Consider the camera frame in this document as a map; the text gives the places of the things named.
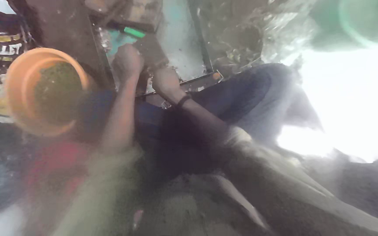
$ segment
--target orange object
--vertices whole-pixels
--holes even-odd
[[[10,116],[20,128],[31,134],[53,137],[67,133],[75,126],[76,121],[64,125],[51,124],[35,107],[34,88],[40,80],[40,70],[57,62],[68,62],[75,68],[84,91],[95,88],[91,76],[64,52],[51,48],[36,48],[23,53],[8,68],[5,92]]]

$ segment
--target black wristband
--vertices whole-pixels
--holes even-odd
[[[181,108],[183,106],[183,104],[189,100],[189,99],[192,99],[192,96],[187,94],[186,96],[184,96],[176,105],[176,108]]]

